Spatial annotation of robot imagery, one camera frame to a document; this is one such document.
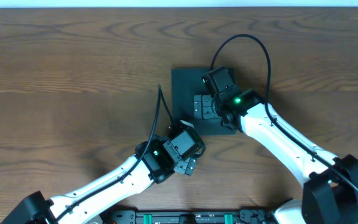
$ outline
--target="green clip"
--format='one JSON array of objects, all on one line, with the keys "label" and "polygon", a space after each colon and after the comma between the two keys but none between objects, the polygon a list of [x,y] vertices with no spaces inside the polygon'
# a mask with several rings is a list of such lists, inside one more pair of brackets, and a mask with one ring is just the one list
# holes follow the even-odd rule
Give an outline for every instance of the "green clip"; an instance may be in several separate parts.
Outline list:
[{"label": "green clip", "polygon": [[144,215],[143,216],[143,224],[152,224],[152,216]]},{"label": "green clip", "polygon": [[233,215],[231,214],[224,215],[224,224],[233,224]]}]

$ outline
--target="white background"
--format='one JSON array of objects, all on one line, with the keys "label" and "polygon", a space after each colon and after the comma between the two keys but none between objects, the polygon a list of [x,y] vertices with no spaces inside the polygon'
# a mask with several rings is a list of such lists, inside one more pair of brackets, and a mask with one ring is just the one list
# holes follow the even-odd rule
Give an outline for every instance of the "white background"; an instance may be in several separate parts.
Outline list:
[{"label": "white background", "polygon": [[0,0],[0,7],[358,6],[358,0]]}]

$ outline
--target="wooden surface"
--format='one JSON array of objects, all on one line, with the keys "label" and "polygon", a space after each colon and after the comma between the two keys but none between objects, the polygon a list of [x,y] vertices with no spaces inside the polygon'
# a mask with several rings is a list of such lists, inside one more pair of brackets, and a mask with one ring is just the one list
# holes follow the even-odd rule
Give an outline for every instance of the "wooden surface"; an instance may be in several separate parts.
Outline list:
[{"label": "wooden surface", "polygon": [[[0,221],[32,192],[63,194],[121,164],[147,139],[157,84],[171,106],[170,70],[208,67],[238,33],[265,43],[279,114],[321,147],[358,158],[358,8],[0,9]],[[263,93],[255,42],[230,43],[217,64]],[[158,133],[168,126],[162,114]],[[193,176],[121,204],[222,209],[301,197],[255,140],[203,139]]]}]

